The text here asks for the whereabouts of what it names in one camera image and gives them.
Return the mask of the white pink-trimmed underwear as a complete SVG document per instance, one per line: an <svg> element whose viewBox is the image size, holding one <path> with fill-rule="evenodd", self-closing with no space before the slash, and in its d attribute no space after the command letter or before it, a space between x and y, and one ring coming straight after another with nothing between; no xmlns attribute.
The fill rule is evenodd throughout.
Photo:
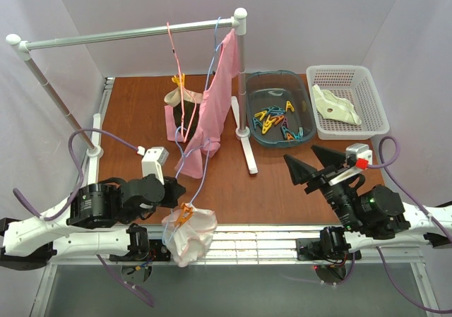
<svg viewBox="0 0 452 317"><path fill-rule="evenodd" d="M162 220L162 242L172 255L173 261L184 268L204 257L213 241L218 227L215 212L194 207L191 218L181 227L174 226L180 214L175 210Z"/></svg>

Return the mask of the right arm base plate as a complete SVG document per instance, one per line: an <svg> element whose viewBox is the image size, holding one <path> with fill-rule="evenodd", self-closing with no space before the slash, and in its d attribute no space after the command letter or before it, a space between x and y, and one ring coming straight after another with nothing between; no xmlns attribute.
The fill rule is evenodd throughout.
<svg viewBox="0 0 452 317"><path fill-rule="evenodd" d="M332 264L339 264L343 261L351 261L355 257L356 261L362 259L360 251L350 253L350 245L340 242L335 244L323 244L320 239L300 238L295 240L297 259L299 261L326 261Z"/></svg>

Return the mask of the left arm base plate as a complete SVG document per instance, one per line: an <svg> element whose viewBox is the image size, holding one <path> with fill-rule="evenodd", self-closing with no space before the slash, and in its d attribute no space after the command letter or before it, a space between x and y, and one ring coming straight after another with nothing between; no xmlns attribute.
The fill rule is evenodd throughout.
<svg viewBox="0 0 452 317"><path fill-rule="evenodd" d="M130 246L124 256L110 255L112 262L152 262L169 261L171 253L159 239L149 239L144 245Z"/></svg>

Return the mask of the pink garment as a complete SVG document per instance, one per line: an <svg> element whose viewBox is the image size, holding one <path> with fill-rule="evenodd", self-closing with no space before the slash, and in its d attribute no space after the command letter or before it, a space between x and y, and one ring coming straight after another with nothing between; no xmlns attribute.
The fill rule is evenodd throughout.
<svg viewBox="0 0 452 317"><path fill-rule="evenodd" d="M232 79L238 74L235 30L230 30L221 43L217 71L209 89L203 92L202 103L205 107L198 123L198 130L211 141L210 157L220 149L220 138L231 107ZM194 140L190 140L189 143L198 145Z"/></svg>

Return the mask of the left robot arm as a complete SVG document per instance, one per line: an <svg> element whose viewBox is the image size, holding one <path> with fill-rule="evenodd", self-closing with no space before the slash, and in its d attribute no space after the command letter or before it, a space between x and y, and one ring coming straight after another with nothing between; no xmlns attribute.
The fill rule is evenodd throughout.
<svg viewBox="0 0 452 317"><path fill-rule="evenodd" d="M35 270L66 256L104 254L112 261L144 260L153 251L147 229L135 221L158 208L175 208L185 192L174 177L112 177L78 190L55 220L3 218L1 267Z"/></svg>

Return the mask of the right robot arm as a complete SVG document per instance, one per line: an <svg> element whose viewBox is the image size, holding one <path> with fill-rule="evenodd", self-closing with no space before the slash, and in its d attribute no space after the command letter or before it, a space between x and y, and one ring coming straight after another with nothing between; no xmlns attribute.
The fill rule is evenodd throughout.
<svg viewBox="0 0 452 317"><path fill-rule="evenodd" d="M428 244L451 246L451 207L420 208L405 203L384 185L358 194L365 183L364 170L373 167L373 152L367 144L355 143L345 152L320 145L311 148L323 168L312 167L291 155L284 160L294 185L305 185L305 193L320 191L340 225L324 227L319 239L296 241L300 260L340 260L379 246Z"/></svg>

